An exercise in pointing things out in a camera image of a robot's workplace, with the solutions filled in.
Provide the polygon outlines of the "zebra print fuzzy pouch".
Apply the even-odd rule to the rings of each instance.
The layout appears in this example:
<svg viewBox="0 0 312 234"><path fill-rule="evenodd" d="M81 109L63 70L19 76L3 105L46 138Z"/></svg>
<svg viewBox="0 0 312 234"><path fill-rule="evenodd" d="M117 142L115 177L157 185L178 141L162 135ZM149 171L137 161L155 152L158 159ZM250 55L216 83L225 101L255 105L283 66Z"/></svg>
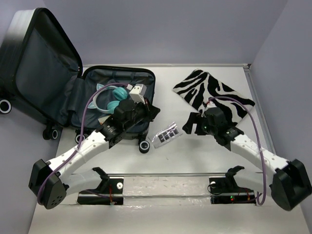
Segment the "zebra print fuzzy pouch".
<svg viewBox="0 0 312 234"><path fill-rule="evenodd" d="M214 106L220 108L226 120L237 125L247 114L246 107L251 110L255 102L214 78L209 72L200 69L192 71L183 81L173 87L173 91L181 96L198 112L204 112L204 103L213 97L228 97L237 100L214 99Z"/></svg>

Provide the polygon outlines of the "teal cat-ear headphones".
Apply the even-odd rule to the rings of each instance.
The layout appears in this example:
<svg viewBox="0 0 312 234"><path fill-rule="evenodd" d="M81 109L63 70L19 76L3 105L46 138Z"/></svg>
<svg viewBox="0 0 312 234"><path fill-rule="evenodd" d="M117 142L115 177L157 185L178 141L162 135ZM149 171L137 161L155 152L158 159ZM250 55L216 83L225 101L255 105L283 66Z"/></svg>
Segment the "teal cat-ear headphones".
<svg viewBox="0 0 312 234"><path fill-rule="evenodd" d="M88 109L98 110L103 114L113 114L119 103L128 97L128 91L125 88L114 85L98 83L96 90L100 90L100 92L88 104Z"/></svg>

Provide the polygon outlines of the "white card with orange dots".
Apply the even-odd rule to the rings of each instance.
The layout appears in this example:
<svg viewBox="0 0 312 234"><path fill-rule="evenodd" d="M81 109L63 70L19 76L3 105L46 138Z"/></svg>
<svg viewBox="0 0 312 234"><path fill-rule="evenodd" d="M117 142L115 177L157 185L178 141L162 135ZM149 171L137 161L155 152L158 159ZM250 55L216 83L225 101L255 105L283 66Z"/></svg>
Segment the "white card with orange dots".
<svg viewBox="0 0 312 234"><path fill-rule="evenodd" d="M110 117L110 115L101 117L98 119L98 121L102 125L109 117Z"/></svg>

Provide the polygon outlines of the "black space-print kids suitcase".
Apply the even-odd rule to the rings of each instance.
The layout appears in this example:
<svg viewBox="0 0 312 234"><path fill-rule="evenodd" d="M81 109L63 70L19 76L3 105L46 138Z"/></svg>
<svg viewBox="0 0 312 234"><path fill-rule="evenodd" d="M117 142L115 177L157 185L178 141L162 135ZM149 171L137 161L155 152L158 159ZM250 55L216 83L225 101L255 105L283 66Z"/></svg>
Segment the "black space-print kids suitcase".
<svg viewBox="0 0 312 234"><path fill-rule="evenodd" d="M0 112L19 109L46 126L45 140L71 126L75 142L96 129L105 114L88 109L97 84L144 84L152 101L156 77L143 68L97 65L83 69L65 31L47 8L17 11L0 47Z"/></svg>

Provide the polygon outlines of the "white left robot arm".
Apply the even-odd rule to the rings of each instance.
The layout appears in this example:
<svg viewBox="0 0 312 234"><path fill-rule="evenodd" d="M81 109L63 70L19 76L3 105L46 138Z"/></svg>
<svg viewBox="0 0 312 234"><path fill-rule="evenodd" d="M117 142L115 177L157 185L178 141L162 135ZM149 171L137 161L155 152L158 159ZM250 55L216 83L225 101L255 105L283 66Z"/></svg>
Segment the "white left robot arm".
<svg viewBox="0 0 312 234"><path fill-rule="evenodd" d="M66 196L84 190L104 192L109 176L99 167L81 174L75 171L93 157L122 141L129 129L141 122L152 122L160 109L147 99L135 103L123 100L102 125L77 146L47 162L34 163L29 179L29 189L37 203L47 210L55 208Z"/></svg>

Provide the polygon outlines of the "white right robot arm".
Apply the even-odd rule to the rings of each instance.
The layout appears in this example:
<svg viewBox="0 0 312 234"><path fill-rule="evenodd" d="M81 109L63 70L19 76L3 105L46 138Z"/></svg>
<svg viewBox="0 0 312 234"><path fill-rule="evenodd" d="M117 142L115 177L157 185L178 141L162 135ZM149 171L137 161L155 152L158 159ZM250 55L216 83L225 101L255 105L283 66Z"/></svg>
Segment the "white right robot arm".
<svg viewBox="0 0 312 234"><path fill-rule="evenodd" d="M260 184L257 185L256 176L251 175L246 180L246 187L262 194L270 191L271 198L283 210L291 211L311 196L312 185L301 161L289 161L262 148L229 123L220 108L208 108L203 113L191 112L182 129L187 134L195 131L198 136L213 136L219 145L261 169Z"/></svg>

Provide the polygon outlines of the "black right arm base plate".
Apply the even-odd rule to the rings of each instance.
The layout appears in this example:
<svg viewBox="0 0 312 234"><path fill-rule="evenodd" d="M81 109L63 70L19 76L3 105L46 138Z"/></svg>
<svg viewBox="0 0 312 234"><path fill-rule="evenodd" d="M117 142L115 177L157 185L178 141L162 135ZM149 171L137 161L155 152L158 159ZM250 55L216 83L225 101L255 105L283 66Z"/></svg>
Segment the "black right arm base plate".
<svg viewBox="0 0 312 234"><path fill-rule="evenodd" d="M244 169L242 166L235 166L223 177L209 178L207 191L211 195L211 204L256 204L254 191L239 187L234 179L234 176Z"/></svg>

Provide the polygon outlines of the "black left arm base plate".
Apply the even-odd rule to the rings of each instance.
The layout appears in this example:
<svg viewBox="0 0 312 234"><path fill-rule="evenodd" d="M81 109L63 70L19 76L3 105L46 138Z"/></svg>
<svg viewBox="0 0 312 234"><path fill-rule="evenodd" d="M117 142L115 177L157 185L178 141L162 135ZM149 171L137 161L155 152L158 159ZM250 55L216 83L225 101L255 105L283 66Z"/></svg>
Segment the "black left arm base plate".
<svg viewBox="0 0 312 234"><path fill-rule="evenodd" d="M80 205L123 205L124 177L108 176L100 167L92 171L99 174L102 181L95 189L81 191L77 203Z"/></svg>

